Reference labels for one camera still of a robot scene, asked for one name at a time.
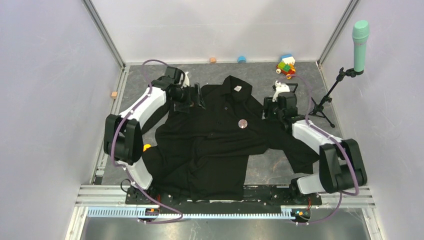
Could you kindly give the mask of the round silver brooch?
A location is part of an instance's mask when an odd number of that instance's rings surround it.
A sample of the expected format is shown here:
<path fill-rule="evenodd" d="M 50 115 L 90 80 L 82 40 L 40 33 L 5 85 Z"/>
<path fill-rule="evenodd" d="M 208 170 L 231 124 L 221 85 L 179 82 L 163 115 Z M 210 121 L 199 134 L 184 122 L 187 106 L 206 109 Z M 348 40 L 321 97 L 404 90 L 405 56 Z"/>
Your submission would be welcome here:
<path fill-rule="evenodd" d="M 245 129 L 245 128 L 247 128 L 247 126 L 248 126 L 248 121 L 247 121 L 247 120 L 245 120 L 245 119 L 240 119 L 240 120 L 238 121 L 238 127 L 239 127 L 240 129 Z"/>

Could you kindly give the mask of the black shirt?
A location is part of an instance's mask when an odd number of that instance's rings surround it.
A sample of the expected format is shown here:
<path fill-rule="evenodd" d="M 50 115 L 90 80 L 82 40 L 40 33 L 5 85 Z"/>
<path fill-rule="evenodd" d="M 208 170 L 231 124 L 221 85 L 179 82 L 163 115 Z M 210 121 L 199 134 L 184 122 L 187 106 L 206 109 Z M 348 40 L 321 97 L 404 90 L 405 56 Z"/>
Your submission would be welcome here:
<path fill-rule="evenodd" d="M 176 112 L 167 101 L 155 111 L 142 127 L 143 133 L 155 128 L 156 145 L 142 155 L 152 186 L 194 201 L 239 201 L 249 156 L 269 149 L 283 151 L 295 173 L 312 174 L 319 155 L 279 122 L 263 119 L 252 89 L 230 75 L 201 88 L 205 109 Z M 247 128 L 238 127 L 241 119 Z"/>

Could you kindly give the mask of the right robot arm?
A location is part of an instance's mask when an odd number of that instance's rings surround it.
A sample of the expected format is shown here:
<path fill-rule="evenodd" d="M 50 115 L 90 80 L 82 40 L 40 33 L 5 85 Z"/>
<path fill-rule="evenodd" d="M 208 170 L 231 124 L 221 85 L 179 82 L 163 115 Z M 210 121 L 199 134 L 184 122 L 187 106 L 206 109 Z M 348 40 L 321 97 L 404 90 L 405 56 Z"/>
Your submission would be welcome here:
<path fill-rule="evenodd" d="M 300 115 L 293 92 L 279 92 L 263 100 L 263 116 L 278 121 L 295 139 L 319 155 L 318 173 L 294 180 L 289 199 L 302 204 L 314 193 L 336 193 L 357 196 L 367 183 L 367 173 L 359 144 L 354 139 L 342 139 L 322 130 L 307 116 Z"/>

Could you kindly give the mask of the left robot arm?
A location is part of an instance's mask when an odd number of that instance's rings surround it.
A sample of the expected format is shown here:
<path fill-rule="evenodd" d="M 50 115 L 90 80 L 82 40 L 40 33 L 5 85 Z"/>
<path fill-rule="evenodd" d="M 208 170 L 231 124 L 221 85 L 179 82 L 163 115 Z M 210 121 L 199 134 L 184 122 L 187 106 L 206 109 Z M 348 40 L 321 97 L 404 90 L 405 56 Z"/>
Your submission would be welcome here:
<path fill-rule="evenodd" d="M 200 84 L 191 84 L 186 72 L 168 66 L 163 76 L 148 83 L 135 103 L 105 119 L 103 151 L 113 160 L 114 166 L 123 168 L 131 185 L 139 188 L 137 196 L 145 204 L 156 200 L 157 190 L 150 186 L 153 177 L 142 159 L 142 127 L 167 101 L 173 103 L 176 112 L 182 113 L 189 113 L 194 107 L 206 107 Z"/>

